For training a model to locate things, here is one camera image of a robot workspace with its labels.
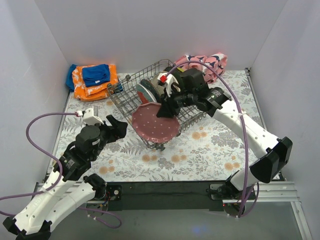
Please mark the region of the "cream green plate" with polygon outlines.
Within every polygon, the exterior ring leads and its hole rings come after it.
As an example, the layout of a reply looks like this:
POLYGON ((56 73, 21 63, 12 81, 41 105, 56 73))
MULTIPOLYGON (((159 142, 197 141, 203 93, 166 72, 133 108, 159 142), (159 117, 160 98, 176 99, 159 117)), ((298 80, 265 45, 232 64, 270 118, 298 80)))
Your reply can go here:
POLYGON ((165 86, 159 85, 158 83, 158 78, 161 77, 165 72, 161 71, 158 74, 156 74, 153 79, 151 80, 151 84, 153 85, 153 87, 157 90, 158 94, 161 96, 162 94, 164 94, 164 90, 165 90, 165 86))

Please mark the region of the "pink polka dot plate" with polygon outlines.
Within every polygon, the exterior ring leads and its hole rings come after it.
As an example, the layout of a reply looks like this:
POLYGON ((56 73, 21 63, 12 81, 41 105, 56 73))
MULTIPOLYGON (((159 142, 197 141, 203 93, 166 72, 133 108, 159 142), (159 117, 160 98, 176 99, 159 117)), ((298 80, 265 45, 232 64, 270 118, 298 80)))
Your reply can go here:
POLYGON ((176 117, 157 117, 161 108, 160 103, 149 102, 140 105, 131 116, 131 125, 136 133, 144 140, 161 144, 176 137, 180 123, 176 117))

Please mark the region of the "red teal floral plate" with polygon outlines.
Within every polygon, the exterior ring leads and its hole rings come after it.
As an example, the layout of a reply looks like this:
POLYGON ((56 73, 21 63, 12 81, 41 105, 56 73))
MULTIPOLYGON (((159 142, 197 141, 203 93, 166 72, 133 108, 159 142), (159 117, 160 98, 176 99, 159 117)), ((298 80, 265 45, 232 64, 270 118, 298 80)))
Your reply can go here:
POLYGON ((142 104, 147 103, 157 103, 155 97, 148 91, 144 86, 141 84, 136 84, 135 86, 136 92, 138 94, 139 99, 141 100, 142 104))

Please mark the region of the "grey wire dish rack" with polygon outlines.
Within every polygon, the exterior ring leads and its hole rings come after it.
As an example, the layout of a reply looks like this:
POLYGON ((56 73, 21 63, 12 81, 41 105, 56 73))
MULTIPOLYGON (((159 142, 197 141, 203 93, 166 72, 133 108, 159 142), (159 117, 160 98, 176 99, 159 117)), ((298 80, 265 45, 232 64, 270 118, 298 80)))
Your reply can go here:
MULTIPOLYGON (((173 63, 169 59, 162 59, 136 73, 128 73, 124 77, 119 77, 118 83, 108 84, 107 91, 111 100, 127 121, 132 121, 132 114, 140 105, 154 102, 157 99, 156 96, 152 95, 154 91, 148 88, 145 83, 142 83, 141 86, 137 85, 141 81, 152 82, 160 72, 172 66, 173 63)), ((180 136, 181 132, 190 128, 205 116, 206 113, 201 112, 195 106, 182 108, 177 117, 180 127, 176 136, 180 136)))

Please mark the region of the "dark blue floral plate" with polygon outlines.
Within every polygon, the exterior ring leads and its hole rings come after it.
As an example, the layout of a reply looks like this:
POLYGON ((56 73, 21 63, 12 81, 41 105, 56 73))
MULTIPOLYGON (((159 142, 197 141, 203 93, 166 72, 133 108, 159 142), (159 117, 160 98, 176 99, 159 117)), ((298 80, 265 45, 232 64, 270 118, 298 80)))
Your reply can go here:
MULTIPOLYGON (((165 72, 169 72, 173 67, 172 66, 167 66, 164 71, 165 72)), ((180 83, 182 81, 182 78, 181 78, 181 74, 183 72, 179 69, 179 68, 176 68, 173 72, 172 72, 172 75, 175 77, 175 79, 180 83)))
POLYGON ((150 81, 146 80, 146 79, 142 79, 140 81, 140 84, 145 87, 149 92, 151 92, 151 94, 154 96, 154 98, 156 99, 156 101, 158 103, 161 102, 161 97, 158 93, 158 91, 156 90, 156 88, 151 84, 150 81))

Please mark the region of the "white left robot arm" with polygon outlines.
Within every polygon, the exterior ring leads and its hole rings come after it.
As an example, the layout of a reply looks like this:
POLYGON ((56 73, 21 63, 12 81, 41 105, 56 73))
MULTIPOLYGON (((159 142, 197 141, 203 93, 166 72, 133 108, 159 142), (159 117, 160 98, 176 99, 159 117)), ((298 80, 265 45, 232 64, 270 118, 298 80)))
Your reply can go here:
POLYGON ((49 177, 29 204, 18 214, 8 216, 3 226, 18 240, 47 240, 55 227, 89 200, 107 203, 113 192, 96 173, 85 175, 104 147, 123 139, 128 124, 106 117, 84 119, 85 126, 65 149, 49 177))

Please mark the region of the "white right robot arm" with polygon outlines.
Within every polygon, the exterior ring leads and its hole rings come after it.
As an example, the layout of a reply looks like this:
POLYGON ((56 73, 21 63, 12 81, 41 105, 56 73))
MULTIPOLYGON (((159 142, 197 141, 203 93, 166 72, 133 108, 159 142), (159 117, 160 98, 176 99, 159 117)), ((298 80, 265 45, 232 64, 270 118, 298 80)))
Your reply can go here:
POLYGON ((164 88, 158 117, 173 118, 179 115, 181 108, 195 106, 228 127, 256 156, 254 163, 228 177, 211 192, 213 195, 237 199, 258 182, 270 183, 288 163, 293 142, 288 137, 279 138, 268 132, 239 111, 239 103, 222 88, 209 87, 199 70, 191 68, 180 72, 167 67, 156 77, 156 85, 164 88))

